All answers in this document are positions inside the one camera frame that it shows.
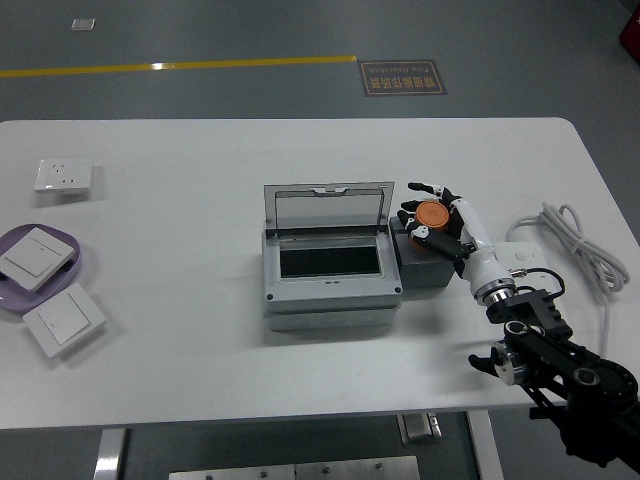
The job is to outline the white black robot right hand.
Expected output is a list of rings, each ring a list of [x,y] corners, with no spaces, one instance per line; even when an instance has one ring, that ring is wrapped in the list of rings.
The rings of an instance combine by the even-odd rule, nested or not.
[[[449,226],[441,231],[418,219],[423,200],[403,202],[397,217],[408,238],[450,261],[458,276],[469,282],[470,293],[479,305],[489,307],[514,296],[515,281],[499,263],[494,244],[469,202],[439,185],[410,182],[408,188],[435,197],[449,213]]]

